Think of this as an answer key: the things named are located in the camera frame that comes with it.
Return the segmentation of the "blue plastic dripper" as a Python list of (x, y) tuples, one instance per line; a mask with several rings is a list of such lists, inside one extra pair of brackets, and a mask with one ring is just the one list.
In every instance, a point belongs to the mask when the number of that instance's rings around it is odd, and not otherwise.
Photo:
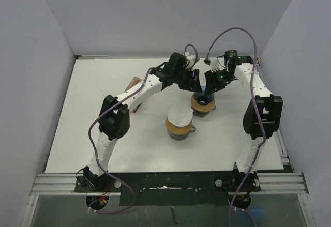
[(205, 92), (205, 87), (202, 87), (201, 92), (194, 92), (193, 98), (199, 105), (206, 106), (207, 104), (211, 103), (214, 100), (214, 93), (207, 94)]

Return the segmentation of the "grey plastic dripper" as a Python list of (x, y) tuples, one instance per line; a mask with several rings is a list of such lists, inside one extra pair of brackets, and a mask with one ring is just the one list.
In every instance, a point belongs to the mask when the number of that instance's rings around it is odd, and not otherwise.
[(206, 115), (208, 115), (211, 111), (215, 110), (216, 109), (216, 106), (214, 106), (210, 111), (208, 112), (200, 112), (200, 111), (197, 111), (196, 109), (194, 109), (193, 107), (191, 107), (193, 109), (193, 115), (196, 116), (196, 117), (205, 117)]

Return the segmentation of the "white paper coffee filter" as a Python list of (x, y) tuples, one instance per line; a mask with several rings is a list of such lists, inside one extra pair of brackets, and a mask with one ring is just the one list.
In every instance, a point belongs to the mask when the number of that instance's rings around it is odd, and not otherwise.
[(168, 121), (176, 127), (188, 126), (192, 117), (193, 109), (185, 104), (172, 105), (167, 114)]

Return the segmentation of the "grey glass carafe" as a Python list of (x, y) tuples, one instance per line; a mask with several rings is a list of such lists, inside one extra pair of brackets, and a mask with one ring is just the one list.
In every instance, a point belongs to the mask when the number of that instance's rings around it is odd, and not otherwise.
[(185, 134), (174, 134), (172, 133), (171, 131), (167, 130), (167, 133), (168, 133), (168, 136), (174, 140), (177, 140), (177, 141), (182, 141), (184, 139), (187, 138), (187, 136), (189, 136), (190, 133), (194, 133), (196, 131), (196, 127), (195, 125), (192, 125), (190, 130), (185, 133)]

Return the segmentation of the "orange coffee filter box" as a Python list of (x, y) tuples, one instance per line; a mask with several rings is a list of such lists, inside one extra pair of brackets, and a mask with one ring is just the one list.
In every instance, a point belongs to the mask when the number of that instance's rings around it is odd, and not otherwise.
[[(134, 87), (135, 85), (137, 85), (139, 82), (141, 82), (142, 80), (138, 77), (133, 77), (133, 79), (130, 81), (130, 83), (128, 84), (128, 86), (126, 87), (125, 91), (131, 89), (132, 87)], [(139, 109), (139, 107), (141, 106), (141, 103), (139, 105), (137, 105), (133, 110), (132, 113), (135, 114), (137, 112), (137, 110)]]

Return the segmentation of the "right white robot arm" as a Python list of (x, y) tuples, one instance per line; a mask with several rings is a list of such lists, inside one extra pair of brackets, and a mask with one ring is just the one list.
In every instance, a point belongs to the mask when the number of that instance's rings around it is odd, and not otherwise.
[(257, 71), (257, 61), (249, 56), (238, 56), (236, 50), (223, 54), (224, 64), (217, 58), (206, 58), (210, 65), (205, 72), (205, 94), (211, 95), (226, 88), (233, 81), (239, 81), (250, 94), (250, 102), (243, 117), (243, 129), (248, 144), (235, 162), (238, 173), (230, 177), (231, 186), (243, 190), (249, 184), (246, 174), (257, 171), (258, 159), (268, 139), (279, 129), (283, 99), (274, 95), (262, 81)]

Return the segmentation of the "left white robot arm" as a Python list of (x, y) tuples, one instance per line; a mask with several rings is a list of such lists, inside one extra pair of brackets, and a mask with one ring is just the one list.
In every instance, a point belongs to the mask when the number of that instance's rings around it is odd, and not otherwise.
[(130, 128), (130, 113), (150, 96), (176, 84), (181, 90), (200, 92), (202, 90), (199, 70), (194, 66), (197, 55), (173, 53), (167, 62), (147, 70), (144, 79), (117, 96), (107, 95), (102, 103), (98, 118), (88, 129), (94, 154), (83, 169), (87, 185), (93, 191), (105, 186), (104, 174), (117, 141)]

